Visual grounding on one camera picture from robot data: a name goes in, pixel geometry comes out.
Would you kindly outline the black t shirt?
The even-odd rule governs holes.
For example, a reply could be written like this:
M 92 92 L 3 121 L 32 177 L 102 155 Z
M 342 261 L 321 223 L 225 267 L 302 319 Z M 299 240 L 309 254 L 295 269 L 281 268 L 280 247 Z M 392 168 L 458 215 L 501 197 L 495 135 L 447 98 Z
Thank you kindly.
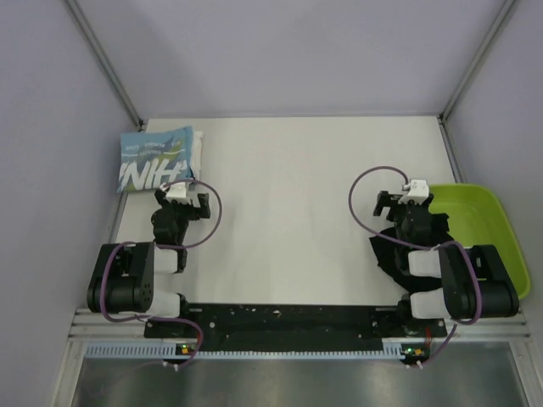
M 428 243 L 424 243 L 423 246 L 436 246 L 452 239 L 449 234 L 448 219 L 449 215 L 445 213 L 432 214 L 432 232 Z M 397 248 L 406 249 L 406 247 L 377 236 L 370 237 L 369 241 L 376 255 L 378 267 L 408 293 L 429 292 L 442 287 L 439 278 L 408 276 L 397 267 L 395 263 L 395 250 Z

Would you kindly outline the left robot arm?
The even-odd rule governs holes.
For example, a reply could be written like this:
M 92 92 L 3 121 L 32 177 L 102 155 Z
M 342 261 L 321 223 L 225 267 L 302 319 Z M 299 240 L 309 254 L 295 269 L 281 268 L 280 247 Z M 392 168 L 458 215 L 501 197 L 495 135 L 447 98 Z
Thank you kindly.
M 150 218 L 154 240 L 122 247 L 104 244 L 87 289 L 87 306 L 94 313 L 162 317 L 165 329 L 180 337 L 193 324 L 183 310 L 186 299 L 156 289 L 154 278 L 184 272 L 188 251 L 183 241 L 191 222 L 210 218 L 209 195 L 190 195 L 183 184 L 176 184 L 155 191 L 154 197 L 159 205 Z

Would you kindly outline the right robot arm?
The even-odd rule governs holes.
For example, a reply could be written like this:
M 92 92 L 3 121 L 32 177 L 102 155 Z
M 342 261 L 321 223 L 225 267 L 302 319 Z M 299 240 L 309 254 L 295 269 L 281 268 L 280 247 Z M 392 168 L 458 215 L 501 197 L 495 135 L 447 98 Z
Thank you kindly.
M 398 329 L 418 334 L 428 319 L 506 318 L 518 313 L 519 299 L 495 245 L 462 243 L 459 218 L 426 198 L 405 202 L 382 191 L 373 210 L 391 226 L 371 237 L 378 267 L 406 296 L 396 314 Z

